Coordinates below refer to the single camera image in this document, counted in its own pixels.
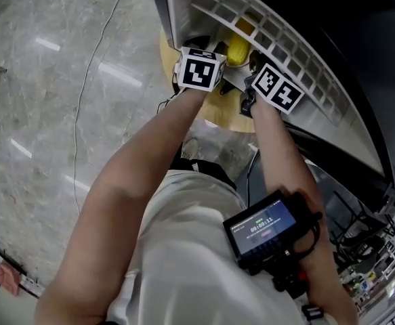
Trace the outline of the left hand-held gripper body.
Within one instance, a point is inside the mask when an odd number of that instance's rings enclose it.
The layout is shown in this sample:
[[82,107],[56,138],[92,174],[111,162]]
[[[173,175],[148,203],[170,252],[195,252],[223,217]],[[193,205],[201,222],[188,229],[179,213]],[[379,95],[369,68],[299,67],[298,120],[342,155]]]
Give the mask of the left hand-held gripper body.
[[211,92],[223,77],[227,56],[207,50],[210,36],[195,36],[184,42],[173,68],[173,92],[186,89]]

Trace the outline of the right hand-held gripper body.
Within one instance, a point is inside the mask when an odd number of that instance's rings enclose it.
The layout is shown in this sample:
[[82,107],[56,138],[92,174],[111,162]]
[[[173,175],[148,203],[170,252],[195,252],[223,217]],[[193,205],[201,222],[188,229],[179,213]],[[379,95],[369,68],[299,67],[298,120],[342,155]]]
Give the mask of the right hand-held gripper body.
[[304,91],[268,63],[246,77],[244,83],[245,90],[240,98],[240,114],[243,116],[251,116],[257,96],[284,114],[291,114],[304,96]]

